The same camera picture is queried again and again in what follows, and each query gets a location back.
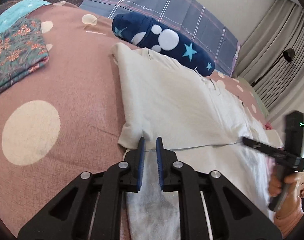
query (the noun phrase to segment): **light blue star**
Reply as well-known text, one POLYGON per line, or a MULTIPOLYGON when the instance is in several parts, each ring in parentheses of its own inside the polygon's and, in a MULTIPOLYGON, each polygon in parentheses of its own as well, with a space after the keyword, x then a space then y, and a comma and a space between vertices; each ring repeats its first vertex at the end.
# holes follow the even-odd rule
POLYGON ((209 63, 208 62, 208 66, 206 67, 208 70, 210 70, 210 68, 212 68, 212 66, 211 66, 211 62, 209 63))
POLYGON ((124 31, 125 29, 126 29, 126 27, 122 30, 118 30, 118 28, 114 27, 114 35, 116 37, 120 37, 121 39, 123 39, 122 31, 124 31))
POLYGON ((191 62, 192 60, 192 55, 193 54, 196 54, 197 52, 195 50, 193 50, 192 48, 192 42, 190 43, 190 46, 186 45, 185 44, 185 49, 187 50, 182 57, 186 57, 186 56, 189 56, 189 60, 191 62))

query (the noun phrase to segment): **pink sleeve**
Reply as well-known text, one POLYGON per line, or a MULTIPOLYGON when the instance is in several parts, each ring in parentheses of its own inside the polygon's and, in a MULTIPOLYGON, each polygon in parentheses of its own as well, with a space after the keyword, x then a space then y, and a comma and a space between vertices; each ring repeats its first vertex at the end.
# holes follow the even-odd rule
POLYGON ((274 223, 281 231, 283 238, 286 238, 287 235, 295 228, 295 226, 304 214, 304 212, 302 211, 301 198, 298 198, 300 199, 300 201, 298 201, 298 205, 292 213, 283 218, 278 217, 277 215, 274 217, 274 223))

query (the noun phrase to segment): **lamp head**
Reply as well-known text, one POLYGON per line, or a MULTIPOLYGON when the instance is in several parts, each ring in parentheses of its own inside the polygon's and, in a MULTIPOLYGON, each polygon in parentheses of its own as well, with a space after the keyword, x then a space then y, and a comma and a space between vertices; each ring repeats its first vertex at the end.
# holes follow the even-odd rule
POLYGON ((295 51, 294 49, 287 49, 283 52, 283 56, 286 59, 287 62, 291 62, 294 58, 295 51))

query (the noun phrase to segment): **white polka dot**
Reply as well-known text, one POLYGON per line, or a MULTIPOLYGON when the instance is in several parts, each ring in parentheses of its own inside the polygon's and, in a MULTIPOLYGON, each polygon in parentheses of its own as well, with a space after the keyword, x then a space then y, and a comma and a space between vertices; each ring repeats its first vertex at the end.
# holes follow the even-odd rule
POLYGON ((140 41, 142 41, 142 39, 144 38, 146 32, 142 32, 142 33, 137 33, 134 35, 133 39, 132 39, 132 44, 137 45, 140 41))
POLYGON ((221 72, 218 72, 218 76, 219 76, 220 78, 225 78, 225 76, 224 76, 221 72))
POLYGON ((154 25, 152 26, 151 31, 152 31, 154 34, 159 35, 159 34, 161 33, 161 31, 162 31, 162 28, 161 28, 159 25, 154 24, 154 25))
POLYGON ((160 51, 161 51, 161 47, 160 47, 159 45, 154 45, 154 46, 151 48, 151 50, 154 50, 154 51, 156 51, 156 52, 159 52, 159 53, 160 53, 160 51))
POLYGON ((101 34, 101 35, 105 35, 105 33, 97 33, 97 32, 91 32, 91 31, 86 31, 87 33, 96 33, 96 34, 101 34))
POLYGON ((159 44, 164 50, 172 50, 179 44, 179 39, 176 32, 165 29, 159 36, 159 44))
POLYGON ((61 1, 61 2, 58 2, 58 3, 53 3, 53 5, 58 5, 58 6, 62 6, 62 5, 65 5, 66 1, 61 1))
POLYGON ((237 88, 238 88, 241 92, 243 92, 243 88, 242 88, 242 87, 240 87, 239 85, 237 85, 237 88))
POLYGON ((216 84, 218 85, 219 88, 224 89, 225 88, 225 83, 222 80, 218 80, 216 82, 216 84))
POLYGON ((53 28, 53 22, 48 21, 48 22, 42 22, 41 23, 41 29, 42 33, 47 33, 53 28))
POLYGON ((251 105, 253 112, 256 114, 257 113, 257 109, 254 105, 251 105))
POLYGON ((82 22, 84 24, 91 24, 96 25, 98 22, 98 19, 93 14, 86 14, 82 17, 82 22))
POLYGON ((21 105, 5 123, 3 154, 15 165, 39 161, 55 144, 60 125, 60 116, 50 103, 36 100, 21 105))
POLYGON ((114 63, 118 66, 119 64, 117 63, 117 61, 116 61, 116 58, 115 57, 113 57, 113 61, 114 61, 114 63))
POLYGON ((53 47, 53 44, 46 44, 47 51, 50 51, 53 47))

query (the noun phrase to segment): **black device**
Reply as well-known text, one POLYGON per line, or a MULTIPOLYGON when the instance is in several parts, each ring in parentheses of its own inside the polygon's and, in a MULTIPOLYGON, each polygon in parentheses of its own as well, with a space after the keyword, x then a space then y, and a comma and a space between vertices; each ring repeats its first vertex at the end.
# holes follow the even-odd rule
MULTIPOLYGON (((182 240, 209 240, 209 230, 214 240, 282 240, 278 228, 219 171, 196 172, 164 149, 161 138, 156 149, 161 190, 178 191, 182 240)), ((137 150, 107 171, 82 172, 22 227, 18 240, 119 239, 122 192, 140 190, 143 163, 141 138, 137 150)))
POLYGON ((243 137, 242 142, 276 160, 277 178, 282 182, 282 191, 277 197, 272 197, 269 208, 277 212, 287 195, 289 184, 284 183, 284 178, 294 171, 304 170, 304 158, 301 158, 301 148, 304 133, 304 114, 294 111, 285 116, 284 150, 275 149, 263 143, 243 137))

